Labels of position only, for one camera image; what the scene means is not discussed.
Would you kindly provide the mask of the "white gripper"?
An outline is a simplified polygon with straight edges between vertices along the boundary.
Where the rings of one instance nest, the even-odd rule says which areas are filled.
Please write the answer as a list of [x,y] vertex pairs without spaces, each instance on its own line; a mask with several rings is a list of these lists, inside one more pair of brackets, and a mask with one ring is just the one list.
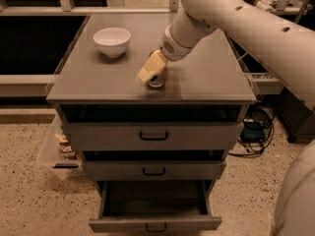
[[137,74],[136,81],[141,86],[160,74],[165,69],[167,60],[175,62],[186,57],[191,52],[192,44],[186,39],[183,30],[169,25],[158,42],[158,47],[160,51],[152,52]]

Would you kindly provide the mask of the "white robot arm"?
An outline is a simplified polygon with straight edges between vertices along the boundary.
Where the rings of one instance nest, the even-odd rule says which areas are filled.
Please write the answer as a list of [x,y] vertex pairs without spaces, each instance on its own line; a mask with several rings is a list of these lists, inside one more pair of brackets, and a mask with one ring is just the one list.
[[[243,0],[181,0],[181,5],[158,50],[138,73],[140,84],[147,84],[167,62],[184,58],[203,37],[220,29],[314,110],[315,31]],[[295,158],[285,174],[270,236],[315,236],[315,143]]]

